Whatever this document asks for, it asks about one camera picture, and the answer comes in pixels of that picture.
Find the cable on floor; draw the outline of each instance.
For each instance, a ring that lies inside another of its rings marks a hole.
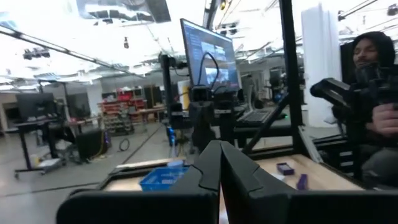
[[[120,143],[119,143],[119,150],[121,152],[124,152],[126,150],[128,150],[130,148],[130,140],[128,138],[123,139]]]

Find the black cable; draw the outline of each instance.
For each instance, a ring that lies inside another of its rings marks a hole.
[[[219,68],[218,68],[218,64],[217,64],[216,59],[215,59],[209,52],[205,52],[205,53],[203,54],[202,58],[201,58],[201,61],[200,61],[200,69],[199,69],[199,79],[198,79],[197,85],[200,85],[201,72],[202,72],[203,62],[205,61],[206,55],[209,55],[209,56],[211,57],[211,59],[213,60],[214,64],[216,65],[216,69],[217,69],[217,75],[216,75],[215,79],[213,80],[213,83],[211,84],[211,88],[213,88],[213,87],[214,87],[214,84],[215,84],[216,81],[217,81],[218,75],[220,74],[220,70],[219,70]]]
[[[127,142],[127,146],[125,148],[122,148],[122,144],[124,142]],[[124,152],[126,150],[128,150],[130,148],[130,140],[128,138],[123,139],[120,143],[119,143],[119,150]]]
[[[176,74],[177,76],[180,76],[180,77],[188,77],[188,76],[189,76],[189,75],[180,75],[180,74],[178,74],[177,68],[174,68],[174,72],[175,72],[175,74]]]
[[[219,89],[222,88],[222,87],[226,88],[226,85],[220,85],[220,86],[216,87],[216,88],[214,89],[214,91],[213,91],[213,94],[216,93],[217,90],[219,90]]]

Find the man's hand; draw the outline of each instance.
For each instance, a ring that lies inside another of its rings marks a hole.
[[[392,103],[373,108],[373,123],[366,127],[386,137],[398,134],[398,110]]]

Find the keyboard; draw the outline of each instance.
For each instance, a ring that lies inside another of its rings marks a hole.
[[[269,113],[270,113],[270,111],[266,111],[266,110],[250,111],[238,119],[236,126],[237,127],[246,127],[246,128],[258,127],[268,117]]]

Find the hood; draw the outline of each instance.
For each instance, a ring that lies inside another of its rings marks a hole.
[[[362,39],[369,39],[379,52],[379,64],[381,67],[391,67],[396,58],[394,43],[389,36],[383,32],[367,32],[357,36],[353,42],[353,50]]]

